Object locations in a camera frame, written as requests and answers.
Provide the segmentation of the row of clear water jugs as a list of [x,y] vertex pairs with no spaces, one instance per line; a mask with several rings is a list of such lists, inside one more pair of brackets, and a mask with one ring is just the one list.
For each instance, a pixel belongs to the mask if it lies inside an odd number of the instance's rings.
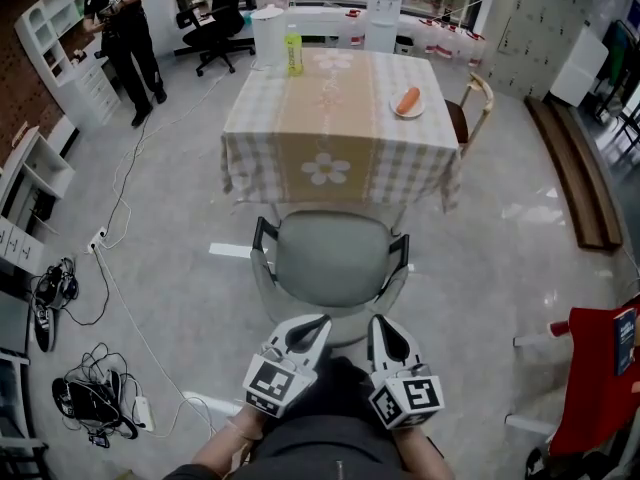
[[[338,48],[365,50],[365,18],[365,10],[347,10],[338,25]],[[471,69],[481,63],[486,45],[483,36],[463,26],[405,13],[400,14],[397,35],[414,40],[413,57],[450,61]]]

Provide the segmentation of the person's left forearm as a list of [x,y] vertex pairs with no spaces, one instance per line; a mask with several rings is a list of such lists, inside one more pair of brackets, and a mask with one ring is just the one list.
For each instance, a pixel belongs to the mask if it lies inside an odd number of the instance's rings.
[[224,478],[231,472],[234,458],[242,456],[254,441],[261,438],[267,418],[265,413],[245,405],[195,454],[192,463]]

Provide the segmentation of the clothes rack with garments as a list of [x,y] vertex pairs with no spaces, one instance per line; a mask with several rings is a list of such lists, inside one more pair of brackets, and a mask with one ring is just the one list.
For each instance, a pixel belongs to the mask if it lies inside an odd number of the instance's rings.
[[597,88],[607,81],[609,92],[596,104],[594,117],[601,123],[610,115],[610,104],[615,98],[624,107],[640,84],[640,35],[617,19],[612,21],[604,36],[607,58],[598,75]]

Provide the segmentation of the yellow-green drink bottle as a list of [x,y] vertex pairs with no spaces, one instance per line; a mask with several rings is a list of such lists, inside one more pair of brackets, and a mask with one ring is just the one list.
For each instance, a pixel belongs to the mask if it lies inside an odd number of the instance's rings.
[[289,76],[301,75],[304,71],[302,36],[295,24],[286,29],[285,47],[287,53],[287,72]]

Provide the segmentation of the grey metal lockers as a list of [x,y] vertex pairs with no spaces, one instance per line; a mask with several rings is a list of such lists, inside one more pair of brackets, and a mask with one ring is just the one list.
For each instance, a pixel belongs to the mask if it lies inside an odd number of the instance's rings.
[[593,0],[493,0],[479,68],[490,87],[542,99],[573,49]]

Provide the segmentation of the grey armchair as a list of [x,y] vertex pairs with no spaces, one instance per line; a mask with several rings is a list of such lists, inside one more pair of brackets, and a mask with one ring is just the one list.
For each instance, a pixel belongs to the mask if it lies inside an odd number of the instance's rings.
[[324,314],[328,345],[354,345],[371,317],[386,315],[409,274],[410,236],[394,236],[378,220],[338,211],[305,210],[279,225],[259,217],[250,259],[266,313],[276,323]]

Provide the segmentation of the person's right forearm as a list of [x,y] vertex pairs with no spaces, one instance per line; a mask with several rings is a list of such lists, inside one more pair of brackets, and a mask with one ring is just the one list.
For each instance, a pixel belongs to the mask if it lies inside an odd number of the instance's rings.
[[455,480],[451,467],[420,427],[393,430],[392,437],[414,480]]

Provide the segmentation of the orange carrot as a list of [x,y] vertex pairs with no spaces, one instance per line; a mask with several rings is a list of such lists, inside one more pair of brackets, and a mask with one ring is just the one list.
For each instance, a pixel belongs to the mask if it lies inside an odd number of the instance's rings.
[[410,87],[396,105],[396,112],[399,115],[408,115],[416,106],[420,98],[420,90],[417,87]]

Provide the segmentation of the person's grey sweater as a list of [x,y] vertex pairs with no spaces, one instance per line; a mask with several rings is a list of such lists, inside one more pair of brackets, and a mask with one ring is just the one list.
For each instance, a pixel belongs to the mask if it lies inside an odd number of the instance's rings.
[[307,416],[265,433],[248,464],[220,478],[183,464],[162,480],[414,480],[392,437],[349,417]]

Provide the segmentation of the blue book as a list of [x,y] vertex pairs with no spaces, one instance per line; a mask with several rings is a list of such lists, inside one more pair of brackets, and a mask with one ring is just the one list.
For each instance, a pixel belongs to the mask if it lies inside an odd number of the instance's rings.
[[622,376],[635,361],[636,319],[635,307],[625,308],[613,319],[614,374],[616,376]]

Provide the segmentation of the white cabinet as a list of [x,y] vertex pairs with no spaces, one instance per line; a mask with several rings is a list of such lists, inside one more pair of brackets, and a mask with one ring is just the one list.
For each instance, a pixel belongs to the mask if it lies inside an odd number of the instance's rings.
[[549,92],[573,107],[578,107],[590,89],[609,54],[608,48],[583,26],[567,60]]

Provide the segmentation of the white shelf desk unit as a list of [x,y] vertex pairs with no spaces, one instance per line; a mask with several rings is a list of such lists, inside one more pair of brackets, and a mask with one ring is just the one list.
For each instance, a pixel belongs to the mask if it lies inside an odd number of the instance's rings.
[[120,98],[101,36],[82,28],[84,0],[36,0],[15,22],[15,31],[33,67],[71,123],[81,131],[101,127]]

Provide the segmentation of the wooden step platform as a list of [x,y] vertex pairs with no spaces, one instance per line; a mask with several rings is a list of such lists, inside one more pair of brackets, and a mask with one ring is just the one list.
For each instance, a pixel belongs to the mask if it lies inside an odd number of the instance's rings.
[[587,137],[570,108],[553,99],[524,98],[559,178],[577,245],[613,253],[623,245],[619,219]]

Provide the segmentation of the white round plate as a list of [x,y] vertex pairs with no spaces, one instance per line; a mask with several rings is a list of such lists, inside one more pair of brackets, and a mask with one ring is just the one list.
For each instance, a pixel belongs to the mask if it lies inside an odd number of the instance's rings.
[[403,119],[414,119],[421,116],[425,104],[421,99],[419,89],[412,87],[404,92],[393,93],[389,99],[389,106],[393,113]]

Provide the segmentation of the low white shelf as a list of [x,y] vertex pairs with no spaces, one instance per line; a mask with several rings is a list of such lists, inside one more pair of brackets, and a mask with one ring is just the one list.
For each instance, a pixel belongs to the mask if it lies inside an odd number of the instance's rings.
[[45,246],[27,231],[34,190],[64,198],[75,174],[38,127],[28,129],[0,169],[0,260],[35,274]]

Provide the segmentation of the black office chair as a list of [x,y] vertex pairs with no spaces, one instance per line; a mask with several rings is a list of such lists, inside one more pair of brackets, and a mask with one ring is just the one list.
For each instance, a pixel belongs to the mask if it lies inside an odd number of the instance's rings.
[[197,53],[200,64],[195,71],[198,77],[204,75],[204,68],[216,59],[221,59],[230,73],[235,72],[235,67],[230,61],[230,53],[248,52],[255,56],[255,43],[253,39],[238,39],[238,34],[245,27],[245,18],[239,9],[240,0],[212,0],[212,9],[204,20],[196,17],[197,5],[192,4],[176,15],[179,29],[192,30],[183,36],[185,48],[175,50],[176,57]]

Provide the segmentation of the white water dispenser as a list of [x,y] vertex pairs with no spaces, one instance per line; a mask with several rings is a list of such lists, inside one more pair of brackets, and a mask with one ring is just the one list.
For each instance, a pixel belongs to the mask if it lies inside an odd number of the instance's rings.
[[364,49],[393,53],[402,0],[367,0]]

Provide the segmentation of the white cylindrical appliance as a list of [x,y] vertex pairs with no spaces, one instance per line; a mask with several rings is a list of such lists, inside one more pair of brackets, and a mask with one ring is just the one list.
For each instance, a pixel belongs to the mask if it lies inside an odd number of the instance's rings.
[[280,65],[285,60],[285,11],[269,4],[251,14],[251,26],[256,68],[262,70]]

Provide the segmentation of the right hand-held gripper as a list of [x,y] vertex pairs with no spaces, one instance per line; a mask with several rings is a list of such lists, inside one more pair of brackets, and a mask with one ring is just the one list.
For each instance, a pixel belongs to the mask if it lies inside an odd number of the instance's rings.
[[372,317],[367,357],[374,387],[369,403],[386,430],[421,426],[445,408],[440,378],[423,365],[416,339],[394,320]]

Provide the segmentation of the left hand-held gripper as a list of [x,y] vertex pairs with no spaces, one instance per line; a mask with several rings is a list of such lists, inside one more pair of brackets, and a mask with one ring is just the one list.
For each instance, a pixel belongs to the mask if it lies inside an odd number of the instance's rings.
[[313,369],[331,329],[331,317],[324,314],[305,314],[279,323],[266,344],[281,355],[287,354],[294,363],[254,354],[243,381],[245,402],[268,416],[281,418],[317,380]]

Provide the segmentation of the white power adapter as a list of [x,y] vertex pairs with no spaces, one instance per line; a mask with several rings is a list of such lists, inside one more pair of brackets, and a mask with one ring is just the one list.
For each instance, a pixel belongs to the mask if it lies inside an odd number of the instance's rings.
[[133,404],[134,423],[138,428],[153,433],[155,422],[151,411],[151,406],[145,396],[137,395]]

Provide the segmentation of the person's dark trousers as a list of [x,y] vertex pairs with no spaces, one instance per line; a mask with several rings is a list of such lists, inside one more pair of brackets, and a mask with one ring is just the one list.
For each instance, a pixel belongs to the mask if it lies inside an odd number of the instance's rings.
[[342,416],[361,420],[387,433],[369,402],[373,392],[370,377],[346,357],[325,358],[317,366],[318,377],[288,415]]

